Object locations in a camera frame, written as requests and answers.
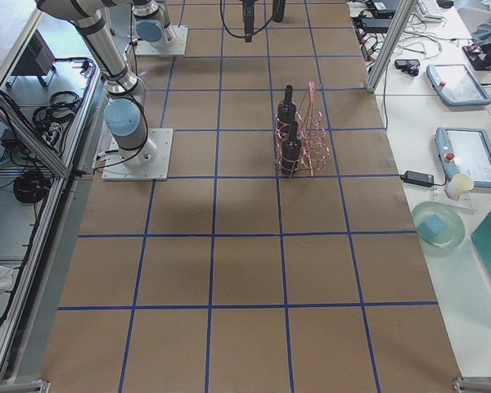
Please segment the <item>teach pendant near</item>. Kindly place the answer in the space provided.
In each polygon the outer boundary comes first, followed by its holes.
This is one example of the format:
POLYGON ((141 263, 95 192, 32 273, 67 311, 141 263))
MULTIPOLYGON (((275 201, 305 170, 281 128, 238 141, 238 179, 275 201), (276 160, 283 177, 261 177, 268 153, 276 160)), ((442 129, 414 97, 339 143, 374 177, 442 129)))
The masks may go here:
POLYGON ((437 128, 435 145, 447 180, 466 174, 491 188, 491 142, 484 129, 437 128))

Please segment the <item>grey control box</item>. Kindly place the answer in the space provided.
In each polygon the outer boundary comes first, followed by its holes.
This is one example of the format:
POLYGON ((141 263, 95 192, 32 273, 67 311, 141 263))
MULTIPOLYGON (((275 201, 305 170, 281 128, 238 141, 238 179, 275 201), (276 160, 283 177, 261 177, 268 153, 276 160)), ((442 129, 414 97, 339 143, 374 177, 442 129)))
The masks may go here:
POLYGON ((55 60, 50 47, 36 29, 12 71, 11 77, 6 82, 6 86, 10 88, 18 77, 29 76, 36 77, 42 87, 47 87, 56 71, 55 60))

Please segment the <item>teach pendant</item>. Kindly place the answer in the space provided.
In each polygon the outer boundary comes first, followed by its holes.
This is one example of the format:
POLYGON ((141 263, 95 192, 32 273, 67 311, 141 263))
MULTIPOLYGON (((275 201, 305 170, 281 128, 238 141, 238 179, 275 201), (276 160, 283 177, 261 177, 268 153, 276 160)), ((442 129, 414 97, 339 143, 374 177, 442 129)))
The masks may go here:
POLYGON ((491 97, 470 69, 463 64, 428 65, 426 75, 447 106, 488 106, 491 97))
POLYGON ((437 128, 435 145, 447 180, 466 174, 491 188, 491 142, 484 129, 437 128))

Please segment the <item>blue sponge block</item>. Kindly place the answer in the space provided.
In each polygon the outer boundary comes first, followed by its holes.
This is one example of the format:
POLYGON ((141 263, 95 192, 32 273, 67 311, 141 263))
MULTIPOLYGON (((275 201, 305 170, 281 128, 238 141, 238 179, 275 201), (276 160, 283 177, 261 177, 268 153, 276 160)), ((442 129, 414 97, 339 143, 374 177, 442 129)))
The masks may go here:
POLYGON ((448 225, 438 215, 427 215, 416 226, 417 233, 425 241, 431 241, 447 229, 448 225))

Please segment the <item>dark wine bottle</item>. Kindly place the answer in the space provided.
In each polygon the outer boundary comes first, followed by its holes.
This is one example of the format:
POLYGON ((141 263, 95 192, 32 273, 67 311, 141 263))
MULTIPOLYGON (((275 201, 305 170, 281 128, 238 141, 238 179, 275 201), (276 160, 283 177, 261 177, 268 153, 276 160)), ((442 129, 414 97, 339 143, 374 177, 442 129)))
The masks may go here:
POLYGON ((285 15, 286 0, 273 0, 272 21, 281 23, 285 15))

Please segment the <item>dark wine bottle basket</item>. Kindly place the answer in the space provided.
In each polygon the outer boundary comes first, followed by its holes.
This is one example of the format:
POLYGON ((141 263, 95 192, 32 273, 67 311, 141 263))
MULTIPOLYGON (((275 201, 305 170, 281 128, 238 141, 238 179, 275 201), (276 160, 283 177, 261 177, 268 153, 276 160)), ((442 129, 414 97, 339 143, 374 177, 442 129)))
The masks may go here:
POLYGON ((296 105, 292 101, 293 87, 286 85, 284 99, 277 106, 277 131, 281 138, 289 134, 289 126, 295 120, 296 105))
POLYGON ((297 169, 300 160, 301 141, 299 135, 299 124, 292 121, 289 124, 289 133, 282 141, 281 170, 285 175, 292 175, 297 169))

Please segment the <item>white paper cup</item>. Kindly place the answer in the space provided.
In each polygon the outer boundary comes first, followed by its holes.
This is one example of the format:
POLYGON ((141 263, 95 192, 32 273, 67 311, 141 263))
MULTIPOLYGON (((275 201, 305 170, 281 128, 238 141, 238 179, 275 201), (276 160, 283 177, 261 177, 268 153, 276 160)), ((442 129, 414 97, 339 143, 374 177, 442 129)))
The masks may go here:
POLYGON ((471 191, 475 186, 473 178, 467 174, 457 173, 446 185, 444 192, 451 200, 458 200, 464 193, 471 191))

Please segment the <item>aluminium frame post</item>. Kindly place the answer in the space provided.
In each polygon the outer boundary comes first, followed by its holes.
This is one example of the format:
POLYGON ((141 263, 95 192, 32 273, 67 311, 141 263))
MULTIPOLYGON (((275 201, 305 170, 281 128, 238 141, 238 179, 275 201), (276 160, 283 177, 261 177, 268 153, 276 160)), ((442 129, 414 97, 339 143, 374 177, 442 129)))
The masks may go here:
POLYGON ((417 2, 415 0, 405 0, 399 4, 397 11, 394 14, 394 18, 391 21, 387 35, 381 46, 376 61, 373 64, 372 71, 368 76, 366 88, 369 93, 374 93, 376 88, 387 70, 390 58, 394 52, 394 49, 404 32, 408 19, 412 14, 413 8, 417 2))

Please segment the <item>black power adapter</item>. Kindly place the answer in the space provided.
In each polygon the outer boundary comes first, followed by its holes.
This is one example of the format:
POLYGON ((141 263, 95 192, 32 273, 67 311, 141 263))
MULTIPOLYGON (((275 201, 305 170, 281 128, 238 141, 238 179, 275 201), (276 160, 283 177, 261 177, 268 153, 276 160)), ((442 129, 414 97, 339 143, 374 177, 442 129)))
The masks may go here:
POLYGON ((431 174, 425 174, 412 170, 406 170, 400 175, 400 179, 404 183, 417 185, 420 187, 433 187, 435 185, 434 177, 431 174))

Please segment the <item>green glass plate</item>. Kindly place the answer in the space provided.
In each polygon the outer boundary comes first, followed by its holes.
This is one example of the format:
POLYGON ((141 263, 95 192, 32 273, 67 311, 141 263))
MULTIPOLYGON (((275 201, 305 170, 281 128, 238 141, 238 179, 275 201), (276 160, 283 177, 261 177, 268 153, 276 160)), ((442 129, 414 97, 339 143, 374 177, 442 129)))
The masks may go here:
POLYGON ((464 223, 450 206, 425 201, 412 210, 412 219, 418 236, 439 249, 459 246, 466 235, 464 223))

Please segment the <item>teach pendant far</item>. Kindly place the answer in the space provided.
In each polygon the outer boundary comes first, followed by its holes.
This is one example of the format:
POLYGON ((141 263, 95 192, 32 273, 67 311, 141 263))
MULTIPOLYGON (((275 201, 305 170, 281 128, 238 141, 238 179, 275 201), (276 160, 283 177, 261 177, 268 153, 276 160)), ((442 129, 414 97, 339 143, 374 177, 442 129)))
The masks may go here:
POLYGON ((426 75, 447 106, 488 106, 491 97, 470 69, 463 64, 428 65, 426 75))

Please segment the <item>dark wine bottle rear basket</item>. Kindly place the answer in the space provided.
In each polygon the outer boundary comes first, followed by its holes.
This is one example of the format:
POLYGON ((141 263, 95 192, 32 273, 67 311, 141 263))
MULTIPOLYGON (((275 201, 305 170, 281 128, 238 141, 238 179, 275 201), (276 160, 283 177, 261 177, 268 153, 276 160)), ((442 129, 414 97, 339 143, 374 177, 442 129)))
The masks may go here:
POLYGON ((289 134, 289 126, 295 120, 296 105, 292 101, 293 87, 286 85, 284 99, 277 106, 277 131, 281 138, 289 134))

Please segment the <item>dark wine bottle front basket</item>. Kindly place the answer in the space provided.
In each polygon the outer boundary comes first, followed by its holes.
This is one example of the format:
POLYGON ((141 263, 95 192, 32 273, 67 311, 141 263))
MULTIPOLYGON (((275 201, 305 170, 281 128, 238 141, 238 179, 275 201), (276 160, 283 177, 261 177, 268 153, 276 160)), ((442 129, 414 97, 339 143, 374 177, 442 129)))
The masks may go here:
POLYGON ((297 169, 300 160, 301 141, 299 135, 299 124, 292 121, 289 124, 289 133, 282 141, 281 170, 285 175, 292 175, 297 169))

